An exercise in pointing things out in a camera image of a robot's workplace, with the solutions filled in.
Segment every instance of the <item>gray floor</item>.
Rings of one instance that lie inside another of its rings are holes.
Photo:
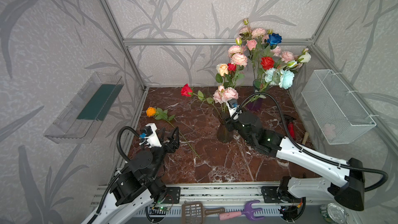
[[[134,223],[150,223],[147,218],[134,218],[130,220],[127,224]],[[160,222],[161,224],[176,224],[181,223],[181,218],[165,218]],[[253,223],[266,223],[266,224],[286,224],[286,221],[282,220],[280,217],[266,217],[263,220],[253,222],[246,219],[246,217],[236,217],[228,221],[220,221],[218,217],[205,217],[204,224],[253,224]],[[295,221],[296,224],[326,224],[327,222],[322,218],[319,212],[319,206],[306,206],[302,216]]]

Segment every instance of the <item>pink handle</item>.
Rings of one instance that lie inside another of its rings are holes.
[[[235,218],[235,217],[238,217],[241,215],[242,215],[241,211],[235,211],[235,212],[219,214],[219,217],[220,217],[220,220],[227,220],[227,219]]]

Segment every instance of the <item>brown slotted scoop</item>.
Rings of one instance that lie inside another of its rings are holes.
[[[181,205],[181,223],[202,224],[205,215],[220,213],[225,213],[225,208],[204,209],[201,202],[184,203]]]

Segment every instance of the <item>tin can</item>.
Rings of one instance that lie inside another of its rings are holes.
[[[320,212],[325,221],[331,224],[344,224],[347,222],[346,211],[335,203],[321,205]]]

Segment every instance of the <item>wall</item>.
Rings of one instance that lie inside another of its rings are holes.
[[[1,0],[0,38],[0,223],[80,223],[142,91],[97,0]],[[125,86],[92,143],[43,137],[94,71]]]
[[[331,0],[107,1],[124,38],[234,38],[245,17],[249,17],[253,27],[274,29],[283,38],[310,38],[331,2]],[[227,48],[142,46],[133,47],[130,51],[141,77],[148,85],[166,86],[186,83],[213,85],[215,66],[228,61],[225,53]],[[250,85],[252,81],[252,78],[248,77],[244,85]]]
[[[398,91],[396,43],[398,0],[343,0],[316,45],[334,62],[368,103],[397,134]],[[365,194],[365,210],[358,212],[363,224],[396,223],[398,219],[398,157],[374,129],[350,144],[329,145],[301,96],[314,69],[326,69],[316,56],[302,68],[290,89],[306,129],[317,150],[333,157],[355,157],[365,167],[382,169],[389,180]],[[379,176],[366,173],[366,186]]]

